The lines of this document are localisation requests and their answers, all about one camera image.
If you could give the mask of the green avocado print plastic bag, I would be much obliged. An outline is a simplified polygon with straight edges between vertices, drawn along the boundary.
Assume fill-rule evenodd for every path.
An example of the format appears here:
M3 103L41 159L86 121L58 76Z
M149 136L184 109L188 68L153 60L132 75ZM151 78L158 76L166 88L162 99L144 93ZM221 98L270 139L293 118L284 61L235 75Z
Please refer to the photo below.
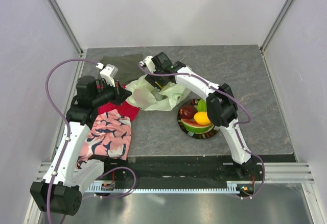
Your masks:
M191 93L184 86L172 82L168 82L163 90L159 91L148 83L145 77L141 76L126 85L126 89L132 92L126 102L143 111L171 111Z

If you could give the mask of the dark red fake apple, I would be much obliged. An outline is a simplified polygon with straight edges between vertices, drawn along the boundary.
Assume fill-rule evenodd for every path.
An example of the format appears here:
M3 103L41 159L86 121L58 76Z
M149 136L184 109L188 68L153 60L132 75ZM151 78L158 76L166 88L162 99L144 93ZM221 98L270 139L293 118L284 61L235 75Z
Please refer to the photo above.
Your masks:
M197 113L197 109L192 105L182 106L179 110L179 115L183 119L192 119Z

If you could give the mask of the green fake starfruit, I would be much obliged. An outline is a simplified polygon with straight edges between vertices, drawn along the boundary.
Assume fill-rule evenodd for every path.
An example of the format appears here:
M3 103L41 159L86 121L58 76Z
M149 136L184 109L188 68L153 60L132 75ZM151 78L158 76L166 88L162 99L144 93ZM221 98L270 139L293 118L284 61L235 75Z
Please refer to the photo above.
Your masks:
M197 110L198 110L198 112L206 112L207 111L207 105L206 105L206 101L204 99L200 99L198 101Z

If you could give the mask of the yellow fake fruit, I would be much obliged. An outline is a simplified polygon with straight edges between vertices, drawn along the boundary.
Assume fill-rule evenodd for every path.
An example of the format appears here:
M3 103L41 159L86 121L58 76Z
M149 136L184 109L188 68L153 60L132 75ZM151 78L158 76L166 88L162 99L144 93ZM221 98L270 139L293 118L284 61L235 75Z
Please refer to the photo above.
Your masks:
M211 124L211 121L207 115L207 112L206 111L200 111L200 112L197 112L195 115L194 115L194 121L199 124L199 125L203 125L203 126L206 126L206 125L209 125Z

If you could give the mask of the fake watermelon slice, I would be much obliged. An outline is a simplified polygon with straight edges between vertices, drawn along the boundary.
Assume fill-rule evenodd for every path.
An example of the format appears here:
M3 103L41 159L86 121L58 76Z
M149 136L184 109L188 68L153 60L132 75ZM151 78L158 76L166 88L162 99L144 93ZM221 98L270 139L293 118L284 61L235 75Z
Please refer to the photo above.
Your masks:
M208 125L200 125L191 119L181 119L180 122L187 131L194 134L204 134L214 128L212 123Z

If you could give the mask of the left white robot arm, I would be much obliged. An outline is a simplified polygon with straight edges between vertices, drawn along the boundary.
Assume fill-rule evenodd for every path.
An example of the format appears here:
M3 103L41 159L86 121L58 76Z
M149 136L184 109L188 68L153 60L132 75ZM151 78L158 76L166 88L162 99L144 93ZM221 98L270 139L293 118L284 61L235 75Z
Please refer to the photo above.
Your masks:
M76 84L77 94L64 116L66 123L57 153L40 182L33 182L30 193L42 212L75 215L80 208L82 195L99 177L108 179L112 167L92 159L76 169L83 143L98 116L98 108L107 103L120 105L132 93L119 82L108 85L105 79L84 76Z

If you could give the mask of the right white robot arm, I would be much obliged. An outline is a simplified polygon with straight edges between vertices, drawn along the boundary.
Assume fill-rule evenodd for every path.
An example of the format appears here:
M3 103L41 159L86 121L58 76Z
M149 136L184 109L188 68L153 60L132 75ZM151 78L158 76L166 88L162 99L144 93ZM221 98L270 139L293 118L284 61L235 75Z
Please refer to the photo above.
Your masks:
M139 62L140 69L146 73L146 80L152 86L163 89L169 81L181 85L206 101L207 115L223 133L231 151L235 164L234 174L240 180L252 175L254 159L242 135L238 120L238 109L249 113L244 106L234 98L231 87L227 84L216 84L197 75L184 63L173 63L161 52L156 56L147 56Z

